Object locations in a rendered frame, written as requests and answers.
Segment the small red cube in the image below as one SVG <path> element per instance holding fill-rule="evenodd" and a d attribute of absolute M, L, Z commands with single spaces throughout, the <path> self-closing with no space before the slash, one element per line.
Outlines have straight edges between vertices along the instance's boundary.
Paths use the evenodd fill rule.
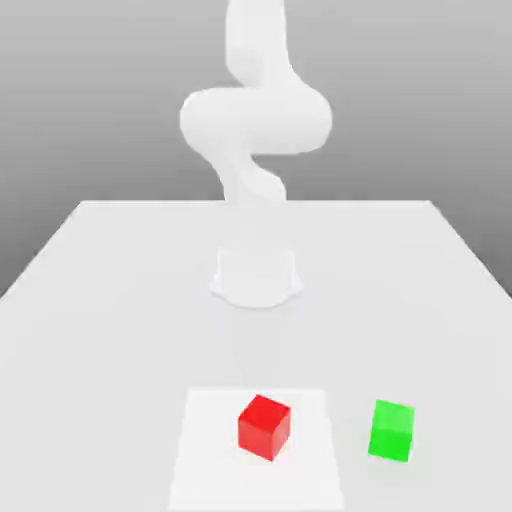
<path fill-rule="evenodd" d="M 291 408 L 257 394 L 239 415 L 237 426 L 241 449 L 273 461 L 289 439 Z"/>

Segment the small green cube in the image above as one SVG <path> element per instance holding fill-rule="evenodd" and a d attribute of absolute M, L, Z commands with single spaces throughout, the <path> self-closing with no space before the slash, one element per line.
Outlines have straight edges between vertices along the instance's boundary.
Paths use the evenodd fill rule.
<path fill-rule="evenodd" d="M 409 460 L 415 410 L 413 407 L 386 400 L 375 403 L 368 453 L 397 462 Z"/>

